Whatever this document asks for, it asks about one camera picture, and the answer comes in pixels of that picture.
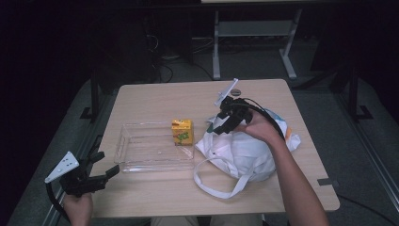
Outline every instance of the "table top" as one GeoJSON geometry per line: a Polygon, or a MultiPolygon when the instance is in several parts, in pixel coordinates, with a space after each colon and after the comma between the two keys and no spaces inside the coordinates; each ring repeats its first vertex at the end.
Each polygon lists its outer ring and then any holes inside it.
{"type": "MultiPolygon", "coordinates": [[[[208,126],[208,118],[218,113],[214,106],[217,94],[231,81],[172,84],[128,85],[120,88],[106,126],[100,151],[105,158],[97,162],[91,176],[102,175],[113,166],[120,136],[126,122],[171,121],[191,119],[195,140],[200,140],[208,126]]],[[[241,97],[250,98],[283,117],[302,143],[293,152],[295,161],[305,173],[324,208],[339,208],[331,185],[319,186],[317,180],[327,178],[295,100],[282,79],[240,80],[235,86],[241,97]]],[[[195,150],[198,164],[203,155],[195,150]]],[[[200,177],[206,185],[231,191],[236,180],[211,163],[201,167],[200,177]]],[[[285,212],[274,172],[263,182],[250,182],[236,196],[222,200],[202,191],[194,182],[193,170],[121,172],[111,178],[106,189],[93,195],[94,218],[209,216],[221,214],[285,212]]]]}

